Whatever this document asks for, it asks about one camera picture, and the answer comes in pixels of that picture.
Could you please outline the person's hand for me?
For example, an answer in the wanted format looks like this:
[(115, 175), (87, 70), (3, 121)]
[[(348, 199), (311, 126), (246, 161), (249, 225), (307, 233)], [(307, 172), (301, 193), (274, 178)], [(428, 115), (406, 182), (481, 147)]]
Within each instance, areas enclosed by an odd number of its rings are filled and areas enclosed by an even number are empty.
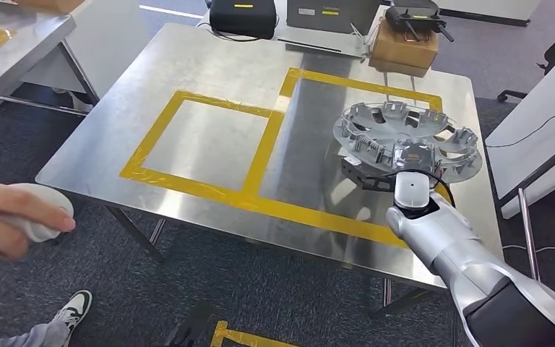
[(74, 230), (69, 198), (40, 184), (0, 184), (0, 258), (23, 258), (29, 245)]

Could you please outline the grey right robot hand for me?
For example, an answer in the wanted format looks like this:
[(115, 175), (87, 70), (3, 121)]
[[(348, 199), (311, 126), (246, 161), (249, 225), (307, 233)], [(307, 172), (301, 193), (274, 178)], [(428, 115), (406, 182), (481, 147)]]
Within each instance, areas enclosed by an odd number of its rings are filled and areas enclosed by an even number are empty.
[(415, 169), (436, 173), (435, 147), (427, 140), (401, 139), (394, 142), (392, 150), (393, 171)]

